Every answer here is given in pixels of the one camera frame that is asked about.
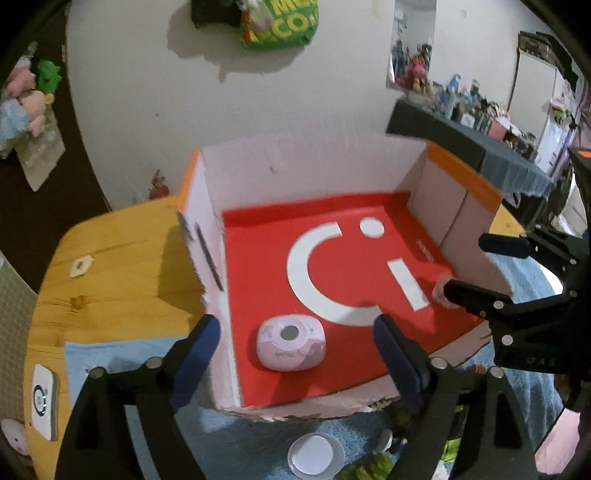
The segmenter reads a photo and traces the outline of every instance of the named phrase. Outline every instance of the white device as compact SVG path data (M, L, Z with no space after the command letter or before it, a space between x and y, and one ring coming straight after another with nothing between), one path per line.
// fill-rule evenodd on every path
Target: white device
M256 336L256 354L271 370L307 370L324 360L326 339L318 319L309 315L281 315L264 322Z
M53 442L57 439L56 377L43 365L35 365L31 390L31 422L43 438Z

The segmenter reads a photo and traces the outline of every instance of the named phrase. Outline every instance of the red paper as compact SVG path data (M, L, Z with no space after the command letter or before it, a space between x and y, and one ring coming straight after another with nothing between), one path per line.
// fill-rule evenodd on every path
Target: red paper
M343 326L322 318L326 357L319 366L275 372L258 360L256 334L262 322L290 313L315 316L293 293L286 262L295 241L324 223L337 222L342 236L313 251L309 274L328 298L349 306L379 306L428 353L480 323L463 309L447 310L431 299L435 283L451 266L409 212L407 202L407 193L364 194L224 213L230 318L244 406L330 394L387 373L371 327ZM365 217L384 224L382 237L363 235L359 222ZM417 312L411 308L387 266L397 258L404 260L429 306Z

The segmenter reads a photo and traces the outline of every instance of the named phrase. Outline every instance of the orange tape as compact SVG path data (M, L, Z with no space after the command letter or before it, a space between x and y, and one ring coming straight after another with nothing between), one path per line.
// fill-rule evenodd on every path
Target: orange tape
M428 159L456 179L488 212L498 210L501 193L476 170L433 142L429 142Z
M185 207L187 206L187 202L189 201L189 191L191 190L191 184L193 182L193 174L195 173L195 168L197 167L197 162L201 158L201 151L195 150L193 155L191 156L191 162L187 167L187 171L183 177L183 183L181 184L181 190L178 194L178 211L182 214L185 214Z

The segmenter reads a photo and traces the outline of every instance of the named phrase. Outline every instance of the green bag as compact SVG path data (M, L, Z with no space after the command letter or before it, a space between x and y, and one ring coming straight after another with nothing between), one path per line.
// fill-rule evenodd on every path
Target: green bag
M317 27L318 0L262 0L242 13L241 41L249 50L307 45Z

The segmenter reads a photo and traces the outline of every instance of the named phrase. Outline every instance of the white rectangle strip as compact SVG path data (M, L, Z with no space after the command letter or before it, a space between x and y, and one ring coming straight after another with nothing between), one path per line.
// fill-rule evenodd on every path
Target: white rectangle strip
M402 258L390 260L388 268L415 312L429 305L429 300Z

